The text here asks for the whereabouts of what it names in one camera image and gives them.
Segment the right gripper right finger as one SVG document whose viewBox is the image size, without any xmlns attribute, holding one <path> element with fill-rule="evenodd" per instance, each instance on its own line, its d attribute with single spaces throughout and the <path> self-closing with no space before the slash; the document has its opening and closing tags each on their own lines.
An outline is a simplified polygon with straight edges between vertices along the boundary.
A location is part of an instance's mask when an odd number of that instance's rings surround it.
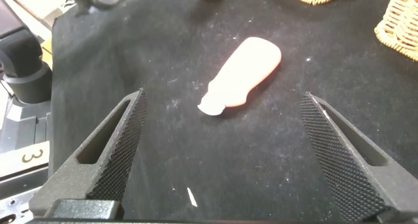
<svg viewBox="0 0 418 224">
<path fill-rule="evenodd" d="M 417 178 L 325 100 L 300 114 L 344 221 L 417 221 Z"/>
</svg>

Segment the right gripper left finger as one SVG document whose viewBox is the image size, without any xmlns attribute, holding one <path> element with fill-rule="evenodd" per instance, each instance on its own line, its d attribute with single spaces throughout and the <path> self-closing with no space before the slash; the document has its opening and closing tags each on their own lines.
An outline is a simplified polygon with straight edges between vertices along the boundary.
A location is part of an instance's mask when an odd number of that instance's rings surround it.
<svg viewBox="0 0 418 224">
<path fill-rule="evenodd" d="M 29 201 L 43 216 L 59 199 L 121 201 L 146 119 L 144 89 L 124 97 Z"/>
</svg>

